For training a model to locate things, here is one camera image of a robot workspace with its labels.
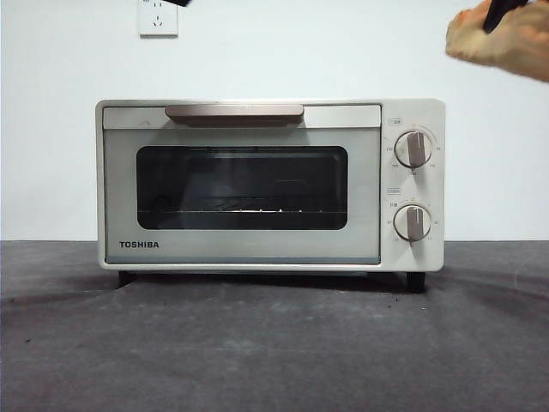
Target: control panel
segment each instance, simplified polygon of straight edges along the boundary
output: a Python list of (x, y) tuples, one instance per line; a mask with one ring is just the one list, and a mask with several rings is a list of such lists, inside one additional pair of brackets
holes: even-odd
[(439, 270), (444, 105), (401, 100), (383, 109), (381, 260), (399, 270)]

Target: timer knob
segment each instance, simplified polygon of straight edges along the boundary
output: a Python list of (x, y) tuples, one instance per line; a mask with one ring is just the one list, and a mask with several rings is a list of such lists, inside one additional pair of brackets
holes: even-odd
[(394, 225), (396, 232), (403, 239), (417, 242), (431, 230), (431, 217), (421, 206), (409, 204), (396, 212)]

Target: oven foot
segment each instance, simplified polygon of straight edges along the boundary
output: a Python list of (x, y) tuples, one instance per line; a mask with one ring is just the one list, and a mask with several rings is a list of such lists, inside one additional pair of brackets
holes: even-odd
[(135, 279), (137, 279), (137, 275), (135, 273), (120, 270), (118, 272), (118, 287), (122, 288), (132, 283)]
[(422, 294), (425, 292), (425, 272), (407, 272), (406, 288), (412, 294)]

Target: black object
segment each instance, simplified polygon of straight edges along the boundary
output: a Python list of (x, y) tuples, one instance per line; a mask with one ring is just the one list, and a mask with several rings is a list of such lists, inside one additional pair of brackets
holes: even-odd
[(526, 3), (528, 3), (528, 0), (492, 0), (488, 16), (484, 22), (484, 31), (491, 33), (508, 12)]
[(137, 279), (137, 274), (120, 270), (118, 272), (118, 287), (123, 288), (132, 283), (135, 279)]
[(406, 288), (413, 294), (425, 292), (425, 272), (407, 272)]
[(191, 0), (165, 0), (169, 3), (177, 4), (177, 6), (186, 7), (187, 4), (191, 2)]

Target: hand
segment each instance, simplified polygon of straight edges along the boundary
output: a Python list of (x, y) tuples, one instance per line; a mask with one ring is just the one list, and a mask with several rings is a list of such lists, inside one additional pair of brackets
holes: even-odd
[(549, 82), (549, 1), (510, 11), (486, 34), (482, 26), (490, 3), (485, 0), (455, 17), (448, 26), (446, 53)]

